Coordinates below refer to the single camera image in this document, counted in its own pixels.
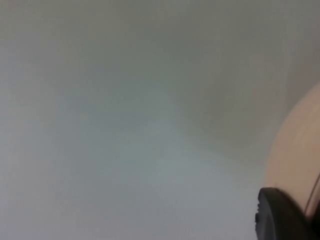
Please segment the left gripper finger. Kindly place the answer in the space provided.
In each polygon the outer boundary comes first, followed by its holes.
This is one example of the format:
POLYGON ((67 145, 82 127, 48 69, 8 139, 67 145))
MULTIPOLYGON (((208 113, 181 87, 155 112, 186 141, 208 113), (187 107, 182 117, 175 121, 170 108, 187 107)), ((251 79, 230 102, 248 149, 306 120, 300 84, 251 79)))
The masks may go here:
POLYGON ((258 193, 255 233, 258 240, 314 240, 316 233, 285 192, 263 187, 258 193))

